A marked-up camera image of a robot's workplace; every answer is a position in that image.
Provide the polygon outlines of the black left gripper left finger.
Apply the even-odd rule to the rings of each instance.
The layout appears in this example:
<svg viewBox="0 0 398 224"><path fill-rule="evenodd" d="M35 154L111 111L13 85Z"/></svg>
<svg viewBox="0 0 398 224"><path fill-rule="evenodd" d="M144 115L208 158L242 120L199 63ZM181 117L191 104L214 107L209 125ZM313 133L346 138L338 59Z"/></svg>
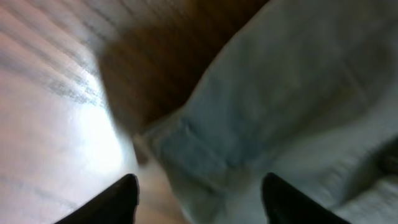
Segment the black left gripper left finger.
<svg viewBox="0 0 398 224"><path fill-rule="evenodd" d="M139 183L127 174L56 224L134 224Z"/></svg>

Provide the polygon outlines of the light green khaki shorts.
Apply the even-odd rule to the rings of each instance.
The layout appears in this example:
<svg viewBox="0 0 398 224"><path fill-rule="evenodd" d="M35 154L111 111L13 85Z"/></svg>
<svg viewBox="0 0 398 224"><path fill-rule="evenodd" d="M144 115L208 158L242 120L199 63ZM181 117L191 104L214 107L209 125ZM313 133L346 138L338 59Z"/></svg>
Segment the light green khaki shorts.
<svg viewBox="0 0 398 224"><path fill-rule="evenodd" d="M397 222L397 1L268 2L134 137L192 223L265 223L273 172L350 223Z"/></svg>

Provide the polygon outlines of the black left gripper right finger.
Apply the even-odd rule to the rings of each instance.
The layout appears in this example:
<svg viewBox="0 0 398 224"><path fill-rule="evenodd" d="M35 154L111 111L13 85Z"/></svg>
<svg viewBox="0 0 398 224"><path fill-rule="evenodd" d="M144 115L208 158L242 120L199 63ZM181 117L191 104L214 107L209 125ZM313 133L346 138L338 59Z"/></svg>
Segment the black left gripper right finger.
<svg viewBox="0 0 398 224"><path fill-rule="evenodd" d="M272 172L262 180L261 197L268 224L348 224Z"/></svg>

